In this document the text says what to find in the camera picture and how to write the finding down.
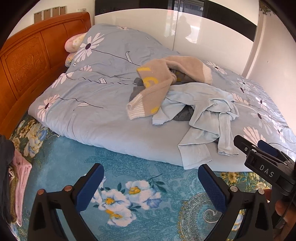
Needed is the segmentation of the person's right hand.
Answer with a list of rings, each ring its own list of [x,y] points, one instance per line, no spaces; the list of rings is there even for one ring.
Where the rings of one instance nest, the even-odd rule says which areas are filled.
[[[273,240],[295,240],[295,205],[278,200],[275,211],[284,223],[280,228],[273,229]]]

